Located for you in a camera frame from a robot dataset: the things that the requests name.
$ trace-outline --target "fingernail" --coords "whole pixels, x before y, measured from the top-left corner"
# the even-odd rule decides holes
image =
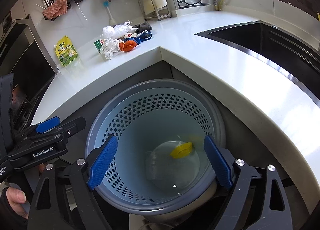
[[[22,191],[17,192],[17,198],[20,202],[25,202],[26,201],[26,195]]]

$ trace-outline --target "yellow pouch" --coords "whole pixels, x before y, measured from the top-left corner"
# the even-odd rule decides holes
[[[183,143],[177,146],[171,153],[171,157],[174,159],[180,159],[188,156],[192,151],[192,143]]]
[[[70,38],[68,38],[67,36],[64,36],[58,41],[56,54],[63,66],[66,66],[78,56],[78,53],[71,43]]]

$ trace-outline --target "crumpled orange item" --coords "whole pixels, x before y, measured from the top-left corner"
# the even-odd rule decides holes
[[[49,20],[57,16],[66,14],[68,10],[67,0],[57,0],[50,7],[45,9],[42,14]]]
[[[126,43],[119,43],[119,48],[123,52],[129,52],[134,49],[138,44],[134,40],[128,40]]]

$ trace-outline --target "crumpled white plastic bag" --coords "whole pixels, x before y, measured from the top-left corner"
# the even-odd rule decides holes
[[[116,25],[115,27],[107,26],[102,30],[101,39],[118,39],[127,33],[135,33],[136,30],[137,28],[132,28],[130,22],[125,22],[121,25]]]
[[[113,58],[113,53],[120,51],[119,43],[123,42],[121,39],[104,39],[103,46],[100,49],[101,53],[104,53],[106,59]]]

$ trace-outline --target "white countertop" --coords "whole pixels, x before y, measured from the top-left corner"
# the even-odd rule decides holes
[[[268,147],[287,171],[309,212],[320,198],[320,109],[294,83],[262,61],[195,33],[263,20],[311,45],[315,39],[271,15],[202,12],[151,22],[152,39],[133,51],[103,60],[93,41],[78,49],[79,59],[50,84],[33,119],[61,120],[90,100],[161,60],[189,76],[230,109]]]

